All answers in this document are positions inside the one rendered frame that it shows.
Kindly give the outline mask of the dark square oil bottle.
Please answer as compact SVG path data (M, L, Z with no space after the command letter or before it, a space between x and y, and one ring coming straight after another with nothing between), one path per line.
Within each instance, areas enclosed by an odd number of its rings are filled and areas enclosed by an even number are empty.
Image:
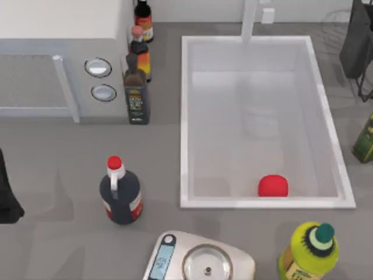
M150 99L145 72L138 68L138 57L134 53L126 56L127 70L123 84L129 123L148 125L150 121Z

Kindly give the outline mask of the white sink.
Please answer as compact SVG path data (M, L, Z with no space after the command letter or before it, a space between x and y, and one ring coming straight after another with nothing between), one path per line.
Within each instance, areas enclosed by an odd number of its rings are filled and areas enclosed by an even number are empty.
M183 36L180 206L354 209L309 36ZM260 197L279 174L287 197Z

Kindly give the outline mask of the dark jug bottle red cap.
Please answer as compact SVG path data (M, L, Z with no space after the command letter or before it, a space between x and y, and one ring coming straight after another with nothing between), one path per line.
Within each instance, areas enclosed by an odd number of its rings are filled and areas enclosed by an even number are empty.
M126 169L119 156L112 155L107 159L107 173L101 179L99 192L112 222L128 225L140 217L143 200L139 178Z

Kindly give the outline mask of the pink capped sauce bottle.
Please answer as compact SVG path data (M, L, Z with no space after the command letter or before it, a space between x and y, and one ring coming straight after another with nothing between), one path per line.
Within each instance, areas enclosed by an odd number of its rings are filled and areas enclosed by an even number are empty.
M136 54L138 59L138 68L145 72L147 82L152 79L150 53L147 43L143 39L143 28L141 26L133 26L131 28L132 41L129 49Z

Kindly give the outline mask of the small microwave knob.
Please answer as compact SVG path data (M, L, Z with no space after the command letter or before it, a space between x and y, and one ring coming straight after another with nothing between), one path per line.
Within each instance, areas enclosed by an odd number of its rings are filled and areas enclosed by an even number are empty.
M91 95L100 102L111 102L117 96L117 91L110 85L102 84L91 88Z

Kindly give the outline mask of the red round object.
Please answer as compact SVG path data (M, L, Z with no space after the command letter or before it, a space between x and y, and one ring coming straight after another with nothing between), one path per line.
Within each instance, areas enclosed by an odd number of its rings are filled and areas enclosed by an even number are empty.
M279 174L269 174L262 177L258 183L260 197L287 197L288 181Z

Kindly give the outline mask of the large microwave knob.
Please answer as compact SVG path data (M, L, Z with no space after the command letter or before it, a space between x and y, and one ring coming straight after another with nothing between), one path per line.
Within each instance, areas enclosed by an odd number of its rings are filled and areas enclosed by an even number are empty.
M106 59L99 57L85 61L84 68L89 75L95 78L107 77L112 72L111 64Z

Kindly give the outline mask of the silver kitchen scale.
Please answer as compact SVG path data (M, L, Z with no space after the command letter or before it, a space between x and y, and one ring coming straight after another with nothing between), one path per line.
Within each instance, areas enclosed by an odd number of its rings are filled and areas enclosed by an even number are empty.
M142 280L254 280L255 262L228 244L177 230L157 239Z

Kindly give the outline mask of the dark bottle orange label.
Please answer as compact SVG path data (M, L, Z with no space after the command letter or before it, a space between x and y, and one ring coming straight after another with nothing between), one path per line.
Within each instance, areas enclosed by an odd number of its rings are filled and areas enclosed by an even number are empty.
M135 24L142 27L143 39L145 42L150 43L154 39L152 10L147 0L137 0L134 10Z

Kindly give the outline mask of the tall white tap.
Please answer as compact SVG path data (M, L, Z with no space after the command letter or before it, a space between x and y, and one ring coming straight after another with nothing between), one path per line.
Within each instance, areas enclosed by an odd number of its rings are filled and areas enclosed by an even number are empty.
M273 0L244 0L242 26L241 26L241 41L243 45L247 45L251 41L252 29L255 22L256 8L258 3L261 5L271 4Z

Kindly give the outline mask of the pale microwave oven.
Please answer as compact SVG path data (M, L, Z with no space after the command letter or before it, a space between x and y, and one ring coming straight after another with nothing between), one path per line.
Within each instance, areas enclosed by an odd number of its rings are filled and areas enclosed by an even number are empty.
M0 0L0 118L126 123L133 0Z

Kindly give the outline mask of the yellow-green bottle green cap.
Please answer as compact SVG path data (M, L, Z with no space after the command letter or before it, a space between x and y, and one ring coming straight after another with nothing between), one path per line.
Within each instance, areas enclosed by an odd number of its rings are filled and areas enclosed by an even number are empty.
M335 229L329 223L299 225L278 260L281 280L322 280L339 259Z

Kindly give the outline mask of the green oil bottle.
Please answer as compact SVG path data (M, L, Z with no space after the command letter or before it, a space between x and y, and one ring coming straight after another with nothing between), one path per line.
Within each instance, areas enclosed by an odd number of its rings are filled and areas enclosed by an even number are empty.
M373 161L373 113L370 114L351 152L361 163Z

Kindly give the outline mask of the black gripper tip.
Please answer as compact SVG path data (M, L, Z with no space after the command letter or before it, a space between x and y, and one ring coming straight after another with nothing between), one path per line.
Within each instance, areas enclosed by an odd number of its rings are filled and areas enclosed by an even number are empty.
M16 224L25 211L16 199L8 179L5 160L0 148L0 224Z

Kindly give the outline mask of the white wall socket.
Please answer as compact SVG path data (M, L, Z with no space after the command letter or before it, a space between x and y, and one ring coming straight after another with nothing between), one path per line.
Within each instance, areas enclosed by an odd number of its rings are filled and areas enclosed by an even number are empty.
M262 10L262 24L272 24L275 21L275 8L263 8Z

